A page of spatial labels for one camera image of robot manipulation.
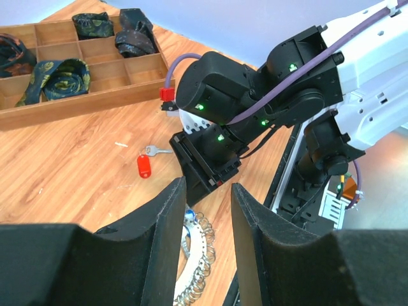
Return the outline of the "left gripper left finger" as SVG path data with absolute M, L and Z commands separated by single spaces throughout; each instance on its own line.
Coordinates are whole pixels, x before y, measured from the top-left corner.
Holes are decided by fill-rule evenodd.
M 77 224 L 1 226 L 2 305 L 171 305 L 186 180 L 92 233 Z

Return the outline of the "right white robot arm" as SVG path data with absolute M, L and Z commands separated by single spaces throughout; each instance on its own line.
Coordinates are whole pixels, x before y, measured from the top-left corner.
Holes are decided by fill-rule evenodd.
M 185 122 L 170 145 L 194 206 L 238 173 L 250 143 L 299 126 L 303 145 L 277 177 L 271 209 L 320 202 L 330 177 L 407 121 L 407 2 L 382 1 L 279 43 L 258 69 L 218 52 L 192 55 L 174 101 Z

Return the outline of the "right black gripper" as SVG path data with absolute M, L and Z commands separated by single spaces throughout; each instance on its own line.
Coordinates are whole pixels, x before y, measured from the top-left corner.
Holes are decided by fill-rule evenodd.
M 170 145 L 186 179 L 186 202 L 190 207 L 235 176 L 240 156 L 249 150 L 248 144 L 218 124 L 191 134 L 175 133 Z

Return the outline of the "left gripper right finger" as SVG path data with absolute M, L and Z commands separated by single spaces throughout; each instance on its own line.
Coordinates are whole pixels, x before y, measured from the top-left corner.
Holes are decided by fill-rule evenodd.
M 242 305 L 406 305 L 407 231 L 317 236 L 231 187 Z

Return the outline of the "red tagged key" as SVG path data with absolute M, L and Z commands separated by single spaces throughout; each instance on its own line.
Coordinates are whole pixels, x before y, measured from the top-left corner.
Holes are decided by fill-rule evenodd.
M 151 176 L 151 166 L 149 156 L 141 154 L 137 158 L 138 173 L 143 179 L 147 179 Z

